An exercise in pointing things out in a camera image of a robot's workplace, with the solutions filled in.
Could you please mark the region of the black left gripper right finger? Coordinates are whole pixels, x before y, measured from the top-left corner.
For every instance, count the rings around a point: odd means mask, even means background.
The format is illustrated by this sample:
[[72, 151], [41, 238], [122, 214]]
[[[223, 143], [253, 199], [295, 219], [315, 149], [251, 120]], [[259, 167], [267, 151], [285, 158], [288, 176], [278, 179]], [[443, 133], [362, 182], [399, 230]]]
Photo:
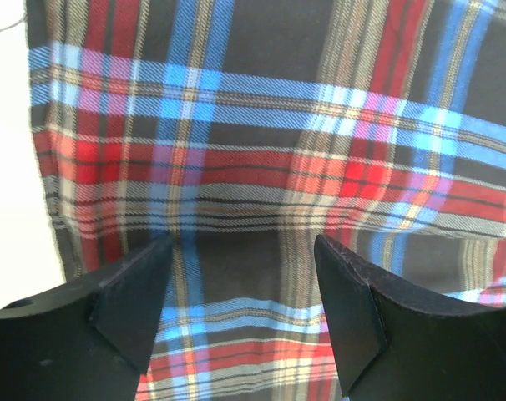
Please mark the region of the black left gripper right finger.
[[316, 274], [351, 400], [506, 400], [506, 307], [417, 286], [327, 236]]

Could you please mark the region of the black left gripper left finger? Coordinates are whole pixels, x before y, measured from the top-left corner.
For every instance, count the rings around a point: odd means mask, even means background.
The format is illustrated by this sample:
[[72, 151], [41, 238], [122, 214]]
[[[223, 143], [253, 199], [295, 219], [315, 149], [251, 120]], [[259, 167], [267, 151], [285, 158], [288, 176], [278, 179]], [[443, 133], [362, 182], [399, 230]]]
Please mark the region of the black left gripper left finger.
[[171, 270], [162, 236], [0, 309], [0, 400], [133, 400]]

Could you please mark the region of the red blue plaid flannel shirt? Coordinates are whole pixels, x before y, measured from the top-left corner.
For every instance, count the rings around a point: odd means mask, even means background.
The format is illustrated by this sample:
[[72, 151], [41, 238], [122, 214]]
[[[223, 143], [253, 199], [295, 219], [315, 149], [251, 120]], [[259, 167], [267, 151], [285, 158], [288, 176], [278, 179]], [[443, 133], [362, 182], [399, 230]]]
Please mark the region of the red blue plaid flannel shirt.
[[[34, 201], [1, 224], [61, 286], [152, 241], [170, 279], [133, 400], [351, 400], [316, 274], [327, 236], [412, 284], [506, 307], [506, 1], [0, 1]], [[0, 309], [12, 302], [4, 303]]]

